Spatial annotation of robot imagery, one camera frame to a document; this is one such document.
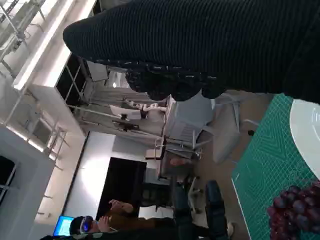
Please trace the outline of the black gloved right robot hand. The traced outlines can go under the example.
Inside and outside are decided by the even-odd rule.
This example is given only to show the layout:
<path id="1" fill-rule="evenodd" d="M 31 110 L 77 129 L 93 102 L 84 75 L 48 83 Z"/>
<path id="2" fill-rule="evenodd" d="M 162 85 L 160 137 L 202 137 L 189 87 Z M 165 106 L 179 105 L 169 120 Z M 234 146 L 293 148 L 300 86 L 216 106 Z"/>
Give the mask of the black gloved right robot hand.
<path id="1" fill-rule="evenodd" d="M 70 24 L 63 41 L 155 101 L 237 90 L 320 102 L 317 0 L 132 0 Z"/>

